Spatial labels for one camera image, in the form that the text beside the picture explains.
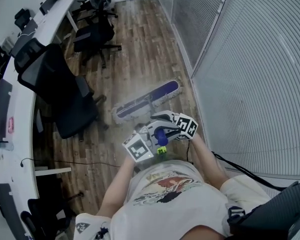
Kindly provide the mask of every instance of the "white t-shirt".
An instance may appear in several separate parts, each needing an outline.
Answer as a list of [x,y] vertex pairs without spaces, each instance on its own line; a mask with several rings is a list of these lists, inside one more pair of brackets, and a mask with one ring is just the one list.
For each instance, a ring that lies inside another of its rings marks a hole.
[[78,215],[74,240],[94,240],[97,233],[105,240],[178,240],[199,225],[227,236],[222,221],[228,216],[229,197],[246,213],[270,199],[246,176],[226,181],[219,191],[192,164],[162,162],[131,179],[125,204],[112,219]]

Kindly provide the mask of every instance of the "water bottle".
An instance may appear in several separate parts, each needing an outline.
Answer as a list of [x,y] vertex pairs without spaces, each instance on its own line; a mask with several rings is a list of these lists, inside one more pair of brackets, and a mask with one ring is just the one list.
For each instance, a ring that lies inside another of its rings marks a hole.
[[12,144],[12,142],[0,140],[0,149],[12,151],[14,150],[14,145]]

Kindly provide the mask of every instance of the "purple mop pad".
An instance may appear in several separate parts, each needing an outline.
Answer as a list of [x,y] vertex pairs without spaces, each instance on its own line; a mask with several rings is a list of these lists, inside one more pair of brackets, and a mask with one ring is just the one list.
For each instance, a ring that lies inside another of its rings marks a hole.
[[169,80],[159,87],[144,92],[142,96],[129,99],[127,102],[116,104],[112,109],[112,115],[117,124],[137,118],[148,113],[151,108],[148,99],[154,107],[158,107],[167,100],[172,99],[182,92],[181,84],[178,80]]

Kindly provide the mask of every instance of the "chair armrest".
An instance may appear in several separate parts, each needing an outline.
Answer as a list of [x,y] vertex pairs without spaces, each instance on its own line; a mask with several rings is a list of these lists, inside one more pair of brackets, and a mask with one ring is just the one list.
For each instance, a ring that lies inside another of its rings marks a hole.
[[78,41],[81,41],[81,40],[84,40],[84,39],[87,39],[87,38],[89,38],[91,36],[91,33],[89,32],[89,33],[86,33],[86,34],[83,34],[83,35],[80,35],[80,36],[78,36],[76,39],[74,39],[74,43],[75,42],[78,42]]
[[76,85],[82,95],[83,98],[92,97],[94,94],[93,91],[90,89],[86,79],[82,75],[78,75],[75,77]]
[[79,3],[85,3],[85,1],[87,1],[87,0],[77,0]]

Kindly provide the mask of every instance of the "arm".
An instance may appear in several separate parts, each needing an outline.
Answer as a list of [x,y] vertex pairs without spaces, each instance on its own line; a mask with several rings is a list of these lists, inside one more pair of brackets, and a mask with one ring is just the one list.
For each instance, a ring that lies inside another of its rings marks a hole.
[[127,155],[123,165],[105,192],[100,210],[96,214],[97,216],[112,218],[124,205],[134,167],[135,161]]
[[196,155],[200,161],[204,175],[207,177],[212,186],[220,189],[229,177],[221,168],[214,154],[208,149],[202,138],[196,133],[191,141]]

